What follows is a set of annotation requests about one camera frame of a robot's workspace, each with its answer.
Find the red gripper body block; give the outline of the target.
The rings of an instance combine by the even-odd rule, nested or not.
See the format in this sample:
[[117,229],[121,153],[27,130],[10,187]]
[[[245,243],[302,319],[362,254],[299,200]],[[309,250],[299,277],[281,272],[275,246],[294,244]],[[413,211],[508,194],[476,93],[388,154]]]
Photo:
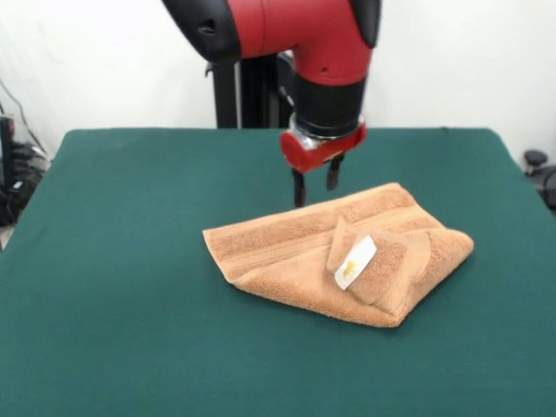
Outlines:
[[358,147],[366,138],[367,126],[360,121],[347,136],[317,137],[303,133],[295,125],[281,133],[280,146],[288,165],[299,173],[317,169]]

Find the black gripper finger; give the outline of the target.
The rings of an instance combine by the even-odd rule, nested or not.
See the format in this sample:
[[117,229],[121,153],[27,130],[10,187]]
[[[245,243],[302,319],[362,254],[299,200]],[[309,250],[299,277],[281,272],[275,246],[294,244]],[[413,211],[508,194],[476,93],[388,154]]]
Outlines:
[[304,174],[292,169],[294,179],[294,204],[296,208],[302,208],[306,202],[306,187]]
[[335,190],[338,186],[342,161],[342,158],[334,158],[329,163],[327,174],[327,190],[329,191]]

